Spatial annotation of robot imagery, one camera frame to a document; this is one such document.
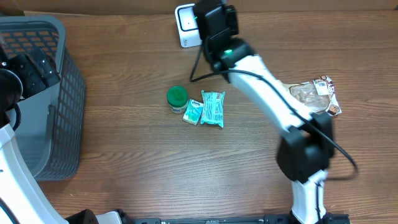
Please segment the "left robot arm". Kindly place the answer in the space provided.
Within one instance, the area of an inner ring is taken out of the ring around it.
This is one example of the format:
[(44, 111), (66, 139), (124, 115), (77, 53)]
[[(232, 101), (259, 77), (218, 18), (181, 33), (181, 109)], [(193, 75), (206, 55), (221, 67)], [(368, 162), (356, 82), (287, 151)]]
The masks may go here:
[(86, 209), (63, 218), (53, 208), (21, 156), (15, 135), (19, 121), (10, 125), (7, 111), (17, 108), (23, 93), (23, 83), (10, 67), (1, 51), (1, 223), (132, 223), (121, 209), (102, 215)]

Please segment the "teal wipes packet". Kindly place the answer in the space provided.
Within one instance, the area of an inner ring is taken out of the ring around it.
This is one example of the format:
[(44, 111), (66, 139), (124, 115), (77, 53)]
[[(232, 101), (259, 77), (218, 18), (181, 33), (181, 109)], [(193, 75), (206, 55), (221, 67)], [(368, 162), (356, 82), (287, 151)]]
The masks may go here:
[(224, 96), (225, 92), (201, 91), (203, 99), (203, 111), (200, 124), (214, 124), (224, 128)]

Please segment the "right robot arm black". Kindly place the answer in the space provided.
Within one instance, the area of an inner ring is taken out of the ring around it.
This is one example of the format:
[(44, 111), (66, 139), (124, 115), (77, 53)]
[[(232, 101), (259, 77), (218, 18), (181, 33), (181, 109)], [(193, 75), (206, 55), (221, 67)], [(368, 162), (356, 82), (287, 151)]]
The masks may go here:
[(294, 98), (270, 73), (262, 58), (237, 38), (235, 8), (202, 0), (193, 6), (206, 61), (252, 100), (280, 134), (277, 164), (291, 180), (294, 223), (326, 223), (323, 186), (334, 155), (333, 126), (327, 113), (316, 114)]

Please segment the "green lid jar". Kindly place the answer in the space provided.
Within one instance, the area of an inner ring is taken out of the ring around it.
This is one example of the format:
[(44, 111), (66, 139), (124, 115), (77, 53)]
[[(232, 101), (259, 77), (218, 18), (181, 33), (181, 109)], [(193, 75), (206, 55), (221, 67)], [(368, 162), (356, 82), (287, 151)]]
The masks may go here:
[(167, 92), (167, 102), (173, 113), (184, 113), (188, 106), (188, 101), (188, 93), (182, 86), (173, 86)]

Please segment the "beige snack pouch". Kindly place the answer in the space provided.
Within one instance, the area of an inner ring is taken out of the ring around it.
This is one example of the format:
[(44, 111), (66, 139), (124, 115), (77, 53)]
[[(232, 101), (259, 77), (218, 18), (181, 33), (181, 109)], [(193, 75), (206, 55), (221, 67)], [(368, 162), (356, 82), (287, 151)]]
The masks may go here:
[(333, 80), (322, 76), (309, 82), (286, 84), (279, 83), (299, 102), (309, 107), (315, 113), (326, 112), (331, 116), (342, 113), (335, 94)]

